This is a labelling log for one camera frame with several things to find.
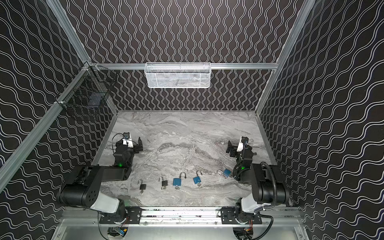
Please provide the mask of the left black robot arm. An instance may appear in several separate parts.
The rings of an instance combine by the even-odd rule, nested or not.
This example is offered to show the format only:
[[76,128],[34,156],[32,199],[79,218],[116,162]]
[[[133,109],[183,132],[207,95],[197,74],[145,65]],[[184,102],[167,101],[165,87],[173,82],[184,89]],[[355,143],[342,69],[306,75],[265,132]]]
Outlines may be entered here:
[[57,193],[57,201],[66,207],[84,208],[98,212],[101,224],[125,224],[129,219],[123,200],[100,191],[103,182],[126,181],[133,171],[135,154],[143,151],[140,138],[135,142],[123,133],[116,142],[112,166],[77,166],[66,177]]

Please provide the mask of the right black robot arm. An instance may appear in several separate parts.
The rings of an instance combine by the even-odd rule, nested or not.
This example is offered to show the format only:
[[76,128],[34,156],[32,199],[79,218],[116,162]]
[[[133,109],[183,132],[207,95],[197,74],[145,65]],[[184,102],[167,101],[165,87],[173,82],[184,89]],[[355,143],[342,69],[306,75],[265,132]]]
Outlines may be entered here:
[[289,191],[278,166],[266,162],[254,163],[253,157],[257,154],[248,142],[246,137],[238,145],[228,141],[226,153],[236,159],[236,165],[233,170],[225,170],[224,173],[239,184],[250,185],[252,191],[240,198],[234,207],[221,209],[223,224],[260,225],[260,212],[289,203]]

